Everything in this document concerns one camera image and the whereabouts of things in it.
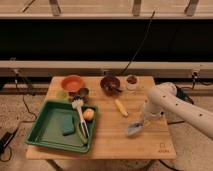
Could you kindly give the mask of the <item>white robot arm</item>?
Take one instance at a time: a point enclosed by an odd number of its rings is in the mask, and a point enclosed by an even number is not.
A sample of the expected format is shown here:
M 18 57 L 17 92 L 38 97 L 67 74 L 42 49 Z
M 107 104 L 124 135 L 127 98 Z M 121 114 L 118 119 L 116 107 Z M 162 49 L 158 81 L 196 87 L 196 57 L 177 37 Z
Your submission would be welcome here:
M 164 110 L 170 111 L 213 140 L 213 112 L 187 103 L 177 97 L 178 88 L 171 82 L 155 85 L 147 91 L 143 104 L 145 120 L 156 120 Z

